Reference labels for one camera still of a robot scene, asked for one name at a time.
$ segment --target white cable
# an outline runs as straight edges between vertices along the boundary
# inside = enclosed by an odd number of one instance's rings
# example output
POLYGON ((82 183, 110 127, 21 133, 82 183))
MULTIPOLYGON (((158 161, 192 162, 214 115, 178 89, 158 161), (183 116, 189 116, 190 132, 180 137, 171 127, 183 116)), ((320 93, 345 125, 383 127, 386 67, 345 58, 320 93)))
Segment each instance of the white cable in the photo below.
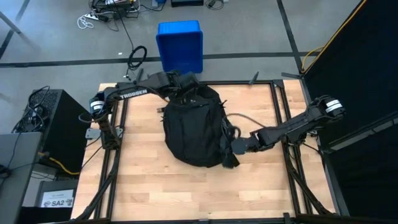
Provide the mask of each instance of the white cable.
POLYGON ((112 14, 114 14, 115 12, 114 12, 114 11, 100 12, 100 13, 97 13, 97 12, 91 12, 91 14, 92 14, 92 15, 103 15, 103 14, 109 14, 109 13, 112 13, 112 14))
POLYGON ((81 29, 94 28, 92 23, 86 21, 86 17, 84 15, 77 19, 77 26, 81 29))

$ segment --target black backdrop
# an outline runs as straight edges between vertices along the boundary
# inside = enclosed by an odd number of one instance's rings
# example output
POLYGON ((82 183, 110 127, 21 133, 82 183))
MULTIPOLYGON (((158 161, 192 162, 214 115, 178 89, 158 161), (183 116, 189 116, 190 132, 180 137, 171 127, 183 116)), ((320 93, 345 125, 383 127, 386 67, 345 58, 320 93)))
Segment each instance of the black backdrop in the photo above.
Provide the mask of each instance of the black backdrop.
MULTIPOLYGON (((346 108, 342 121, 319 132, 322 147, 396 116, 397 9, 397 0, 367 0, 304 75, 311 99, 331 95, 346 108)), ((398 219, 398 124, 329 158, 351 216, 398 219)))
POLYGON ((398 219, 398 124, 330 154, 349 214, 398 219))
POLYGON ((305 74, 312 99, 331 95, 347 111, 320 131, 323 146, 398 110, 397 9, 397 0, 367 0, 305 74))

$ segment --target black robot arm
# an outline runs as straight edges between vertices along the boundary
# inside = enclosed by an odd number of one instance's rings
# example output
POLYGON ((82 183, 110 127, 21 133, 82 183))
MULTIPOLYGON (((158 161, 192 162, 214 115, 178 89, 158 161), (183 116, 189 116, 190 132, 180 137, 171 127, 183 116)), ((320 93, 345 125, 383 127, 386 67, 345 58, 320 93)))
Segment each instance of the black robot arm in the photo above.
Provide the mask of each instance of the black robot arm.
POLYGON ((159 72, 141 82, 118 83, 115 87, 107 87, 98 92, 90 100, 90 114, 101 130, 103 148, 118 149, 120 146, 116 129, 110 125, 108 119, 117 101, 148 93, 159 95, 161 98, 173 98, 198 85, 198 80, 193 73, 180 76, 176 72, 159 72))
POLYGON ((307 109, 292 119, 276 127, 265 127, 250 133, 249 138, 237 138, 231 143, 235 154, 265 151, 275 143, 285 139, 289 144, 300 145, 307 133, 334 123, 345 113, 341 103, 330 97, 322 96, 310 103, 307 109))

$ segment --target metal frame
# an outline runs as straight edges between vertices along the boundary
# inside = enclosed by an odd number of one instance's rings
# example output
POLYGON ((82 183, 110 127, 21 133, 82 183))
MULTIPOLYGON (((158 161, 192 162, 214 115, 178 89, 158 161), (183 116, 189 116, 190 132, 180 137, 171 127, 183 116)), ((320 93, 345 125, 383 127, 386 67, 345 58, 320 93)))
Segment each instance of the metal frame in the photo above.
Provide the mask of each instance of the metal frame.
MULTIPOLYGON (((207 82, 202 82, 202 83, 206 84, 206 85, 247 85, 249 83, 249 80, 207 81, 207 82)), ((285 88, 283 86, 283 80, 258 80, 258 81, 255 81, 254 85, 270 85, 272 101, 274 103, 274 108, 275 108, 276 119, 277 119, 278 124, 280 124, 280 123, 282 123, 282 115, 280 112, 277 93, 276 93, 276 87, 278 86, 280 89, 281 96, 282 96, 282 102, 284 105, 284 111, 286 114, 286 118, 287 119, 291 118, 291 114, 290 114, 290 110, 289 110, 289 103, 287 101, 285 88)), ((128 106, 128 100, 124 100, 123 101, 123 109, 122 109, 122 113, 121 113, 121 121, 120 121, 120 128, 122 128, 122 129, 124 129, 124 125, 126 122, 127 106, 128 106)), ((113 108, 113 115, 111 118, 112 125, 114 125, 114 123, 115 123, 116 115, 117 115, 117 106, 115 106, 113 108)), ((93 223, 95 221, 101 222, 101 223, 120 223, 120 224, 127 224, 127 223, 141 223, 141 224, 150 224, 150 223, 161 223, 161 224, 168 224, 168 223, 170 223, 170 224, 172 224, 172 223, 192 223, 192 224, 209 224, 209 223, 219 223, 219 224, 222 224, 222 223, 225 223, 225 224, 231 224, 231 223, 264 223, 264 224, 267 224, 267 223, 269 223, 269 224, 271 224, 271 223, 276 223, 276 224, 290 224, 290 223, 355 223, 355 222, 360 223, 359 221, 361 221, 363 223, 376 223, 376 222, 374 222, 374 220, 370 220, 370 219, 358 219, 358 218, 341 217, 341 216, 333 216, 331 218, 331 216, 329 215, 330 213, 325 212, 326 209, 322 210, 323 206, 320 204, 320 202, 316 199, 314 194, 312 194, 311 190, 306 185, 299 147, 293 147, 293 153, 295 156, 298 171, 294 169, 292 161, 290 160, 289 147, 290 146, 285 141, 282 141, 282 150, 284 153, 284 159, 285 159, 285 164, 286 164, 286 169, 287 169, 290 193, 292 196, 292 203, 294 206, 295 216, 297 218, 290 218, 288 213, 283 213, 283 217, 280 217, 280 218, 112 222, 111 217, 112 217, 114 197, 115 197, 115 192, 116 192, 116 180, 117 180, 117 173, 118 173, 118 169, 119 169, 119 160, 120 160, 120 152, 121 152, 121 149, 120 149, 120 150, 116 151, 115 157, 114 157, 114 164, 116 164, 116 175, 114 176, 114 178, 112 179, 112 182, 110 184, 111 186, 110 186, 110 190, 109 190, 109 200, 108 200, 108 206, 106 209, 106 217, 100 218, 102 197, 103 197, 103 195, 102 195, 101 200, 99 201, 100 203, 97 204, 97 206, 95 208, 94 220, 78 220, 77 223, 93 223), (301 213, 299 198, 297 196, 297 189, 295 187, 295 181, 302 188, 304 202, 305 202, 305 208, 306 208, 306 211, 308 214, 301 213), (317 212, 321 213, 323 215, 312 215, 311 203, 314 205, 315 208, 318 208, 317 212)), ((106 173, 108 171, 108 164, 109 164, 109 155, 110 155, 110 152, 106 151, 104 161, 103 161, 103 167, 102 167, 102 171, 101 171, 100 185, 101 185, 101 183, 103 184, 104 181, 106 180, 106 176, 107 176, 106 173)))

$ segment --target floor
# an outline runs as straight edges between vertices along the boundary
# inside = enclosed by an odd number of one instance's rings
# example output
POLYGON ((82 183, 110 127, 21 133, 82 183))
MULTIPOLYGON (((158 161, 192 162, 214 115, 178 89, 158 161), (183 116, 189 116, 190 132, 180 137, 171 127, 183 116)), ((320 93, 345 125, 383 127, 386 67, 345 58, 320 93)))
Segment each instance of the floor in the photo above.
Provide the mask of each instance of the floor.
MULTIPOLYGON (((150 0, 141 3, 151 5, 150 0)), ((250 80, 257 71, 259 79, 271 80, 284 78, 281 72, 297 73, 300 63, 294 56, 324 45, 358 3, 229 0, 222 10, 212 11, 205 6, 171 8, 168 1, 162 12, 146 11, 124 21, 134 44, 148 48, 153 62, 143 63, 145 73, 162 69, 155 41, 158 23, 194 19, 203 31, 200 80, 250 80)), ((88 0, 5 0, 0 10, 23 33, 12 33, 0 21, 0 133, 9 133, 21 118, 33 89, 62 88, 88 109, 100 83, 126 81, 127 65, 120 61, 131 45, 120 21, 119 32, 97 21, 94 29, 76 25, 89 12, 88 0)))

